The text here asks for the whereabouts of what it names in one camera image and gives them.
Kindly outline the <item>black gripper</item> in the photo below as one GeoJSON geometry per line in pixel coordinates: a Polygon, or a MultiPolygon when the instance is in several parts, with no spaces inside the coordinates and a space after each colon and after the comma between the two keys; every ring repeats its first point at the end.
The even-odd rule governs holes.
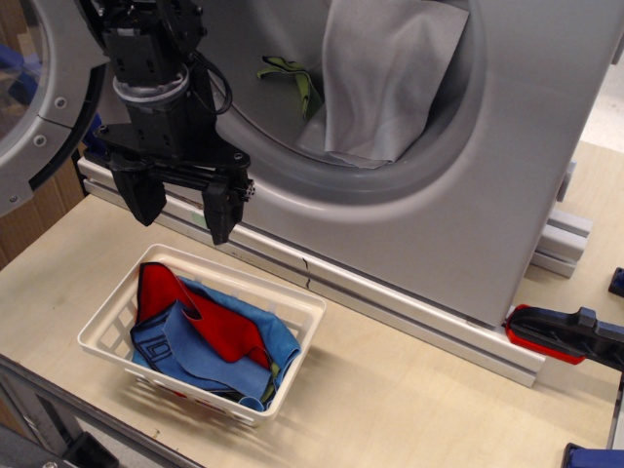
{"type": "MultiPolygon", "coordinates": [[[[194,176],[222,176],[202,191],[204,218],[214,245],[228,242],[242,220],[244,199],[253,192],[248,178],[250,157],[216,132],[214,103],[184,95],[159,106],[127,103],[131,122],[99,128],[109,152],[126,154],[133,161],[189,170],[194,176]]],[[[166,206],[164,183],[149,171],[112,171],[115,185],[135,219],[149,226],[166,206]]]]}

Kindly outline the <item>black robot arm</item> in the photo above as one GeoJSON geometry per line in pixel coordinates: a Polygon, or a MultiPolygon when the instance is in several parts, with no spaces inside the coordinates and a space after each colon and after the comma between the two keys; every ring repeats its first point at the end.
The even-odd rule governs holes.
{"type": "Polygon", "coordinates": [[[149,225],[166,206],[167,185],[196,190],[214,244],[227,243],[253,192],[251,159],[216,130],[232,91],[226,87],[222,105],[215,105],[211,78],[222,74],[198,50],[207,34],[202,7],[193,1],[78,5],[130,117],[97,130],[127,207],[149,225]]]}

